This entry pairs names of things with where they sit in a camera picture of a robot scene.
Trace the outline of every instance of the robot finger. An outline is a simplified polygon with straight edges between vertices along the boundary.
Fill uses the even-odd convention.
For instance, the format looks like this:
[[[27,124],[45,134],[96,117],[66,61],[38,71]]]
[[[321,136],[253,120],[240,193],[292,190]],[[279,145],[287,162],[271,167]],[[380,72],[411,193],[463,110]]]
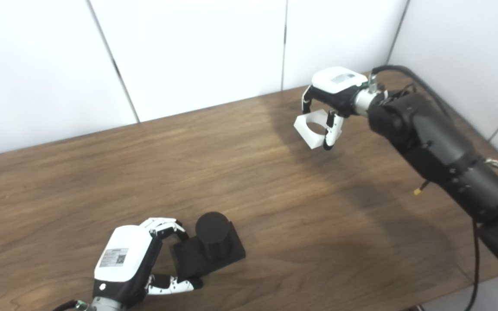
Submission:
[[[188,279],[178,282],[178,277],[165,274],[152,274],[147,284],[147,295],[170,295],[191,292],[203,287],[201,279]]]

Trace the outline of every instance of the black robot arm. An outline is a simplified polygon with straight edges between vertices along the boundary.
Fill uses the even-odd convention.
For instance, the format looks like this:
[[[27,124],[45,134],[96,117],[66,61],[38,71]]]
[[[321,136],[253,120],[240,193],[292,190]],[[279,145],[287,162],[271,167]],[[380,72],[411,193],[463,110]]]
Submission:
[[[498,258],[498,175],[472,142],[418,93],[373,103],[367,113],[371,130],[480,225],[480,238]]]

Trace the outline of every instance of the white plastic part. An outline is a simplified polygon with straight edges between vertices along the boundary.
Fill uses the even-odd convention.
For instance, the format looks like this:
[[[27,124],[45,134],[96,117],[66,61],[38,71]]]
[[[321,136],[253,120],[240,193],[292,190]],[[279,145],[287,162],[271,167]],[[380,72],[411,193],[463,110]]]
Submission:
[[[140,268],[151,240],[146,228],[135,225],[116,228],[95,266],[95,279],[107,282],[130,280]]]
[[[148,218],[146,221],[140,224],[140,227],[145,228],[149,232],[151,230],[160,231],[168,228],[173,228],[174,232],[181,231],[185,232],[185,229],[176,223],[175,218],[164,218],[164,217],[154,217]]]
[[[147,295],[169,295],[191,292],[193,289],[193,285],[190,281],[186,280],[178,283],[177,277],[170,277],[170,286],[168,288],[159,288],[149,285],[147,287]]]
[[[326,134],[326,144],[328,146],[333,146],[341,135],[343,120],[342,116],[337,114],[334,116],[334,126],[328,127],[328,134]]]
[[[325,135],[320,135],[313,130],[311,130],[308,126],[308,123],[314,123],[322,126],[324,129],[327,129],[326,120],[328,119],[328,113],[324,110],[316,110],[310,112],[310,114],[302,114],[295,119],[295,123],[293,126],[299,132],[299,135],[305,140],[306,144],[309,145],[310,149],[318,148],[322,146],[324,143]],[[337,140],[341,134],[341,130],[335,136]]]
[[[312,85],[330,94],[337,94],[354,85],[362,85],[368,78],[344,67],[330,67],[313,75]]]

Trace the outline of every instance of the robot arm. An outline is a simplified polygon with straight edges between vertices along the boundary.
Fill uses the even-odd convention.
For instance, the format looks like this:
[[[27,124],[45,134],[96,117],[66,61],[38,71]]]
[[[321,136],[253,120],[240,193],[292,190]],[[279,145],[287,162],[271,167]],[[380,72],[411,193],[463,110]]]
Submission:
[[[375,75],[382,70],[407,74],[435,101],[442,102],[405,67],[379,67],[367,82],[362,82],[365,77],[358,73],[334,67],[313,77],[313,84],[302,98],[303,114],[310,113],[312,99],[317,99],[333,108],[329,116],[368,117],[371,130],[388,139],[426,181],[437,183],[480,224],[480,238],[498,258],[498,175],[486,164],[497,167],[498,162],[485,161],[447,113],[441,114],[423,95],[407,90],[381,91]],[[330,124],[325,127],[324,148],[330,150],[334,143],[328,140],[328,133],[333,131],[336,137],[338,133]]]

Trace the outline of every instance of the white floor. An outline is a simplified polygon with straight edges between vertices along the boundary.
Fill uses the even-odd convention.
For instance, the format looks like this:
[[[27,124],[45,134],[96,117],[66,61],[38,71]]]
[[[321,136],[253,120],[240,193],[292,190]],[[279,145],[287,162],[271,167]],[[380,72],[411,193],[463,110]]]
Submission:
[[[422,306],[425,311],[463,311],[470,301],[472,287],[435,299]],[[472,311],[498,311],[498,277],[480,284]]]

